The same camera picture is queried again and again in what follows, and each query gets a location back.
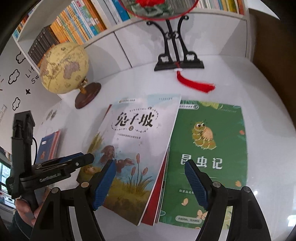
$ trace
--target human hand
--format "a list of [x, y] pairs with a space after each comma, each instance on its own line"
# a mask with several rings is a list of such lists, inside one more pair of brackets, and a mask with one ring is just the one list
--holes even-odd
[[45, 201], [45, 199], [47, 198], [48, 193], [50, 192], [50, 189], [48, 187], [45, 188], [44, 194], [42, 196], [42, 204], [35, 210], [35, 212], [33, 213], [34, 217], [32, 219], [30, 219], [28, 216], [28, 214], [31, 213], [32, 215], [32, 211], [30, 209], [29, 204], [23, 200], [23, 199], [16, 199], [15, 200], [15, 208], [17, 210], [17, 212], [19, 213], [20, 217], [22, 218], [22, 220], [30, 225], [30, 226], [34, 226], [36, 219], [40, 213], [40, 210], [43, 206], [43, 203]]

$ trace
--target screw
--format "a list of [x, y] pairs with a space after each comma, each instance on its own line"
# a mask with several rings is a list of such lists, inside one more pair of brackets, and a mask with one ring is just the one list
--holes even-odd
[[52, 193], [57, 193], [58, 191], [59, 191], [58, 188], [53, 188], [53, 189], [52, 189]]
[[251, 189], [249, 187], [244, 187], [243, 189], [244, 189], [245, 192], [250, 192], [251, 191]]
[[213, 182], [213, 186], [216, 188], [221, 187], [221, 183], [220, 182]]
[[81, 183], [81, 187], [83, 187], [83, 188], [87, 188], [88, 186], [89, 186], [88, 182]]

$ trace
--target brown rabbit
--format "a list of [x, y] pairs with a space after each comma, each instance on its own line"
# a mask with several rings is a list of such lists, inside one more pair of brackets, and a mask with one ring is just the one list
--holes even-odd
[[101, 153], [104, 155], [100, 159], [100, 163], [106, 164], [108, 160], [113, 159], [115, 157], [114, 146], [105, 146]]
[[118, 161], [115, 161], [115, 166], [116, 166], [116, 172], [121, 173], [122, 168], [124, 166], [132, 166], [134, 165], [133, 160], [126, 158], [124, 160], [120, 159]]

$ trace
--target tabletop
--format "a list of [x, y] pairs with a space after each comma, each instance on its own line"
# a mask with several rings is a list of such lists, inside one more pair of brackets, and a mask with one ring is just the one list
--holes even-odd
[[[185, 69], [181, 74], [191, 80], [214, 83], [216, 89], [209, 94], [179, 83], [174, 70], [154, 72], [155, 63], [138, 66], [101, 79], [98, 96], [82, 109], [74, 108], [77, 92], [66, 94], [53, 107], [57, 110], [55, 117], [44, 119], [39, 127], [37, 142], [61, 129], [58, 156], [86, 153], [109, 104], [123, 98], [176, 93], [183, 99], [240, 105], [247, 136], [247, 185], [256, 193], [272, 240], [284, 240], [293, 228], [293, 221], [296, 222], [296, 132], [291, 118], [274, 88], [248, 59], [200, 58], [205, 69]], [[62, 190], [76, 187], [78, 172], [56, 186]], [[70, 212], [75, 238], [81, 240], [75, 211], [71, 208]], [[199, 232], [164, 223], [137, 227], [104, 207], [95, 215], [106, 240], [195, 240]], [[219, 240], [226, 237], [227, 231], [223, 231]]]

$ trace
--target globe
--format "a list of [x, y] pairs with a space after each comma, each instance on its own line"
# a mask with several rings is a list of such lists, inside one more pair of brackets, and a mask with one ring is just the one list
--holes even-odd
[[40, 66], [43, 86], [55, 94], [64, 94], [81, 86], [89, 70], [89, 57], [76, 43], [65, 42], [54, 46]]

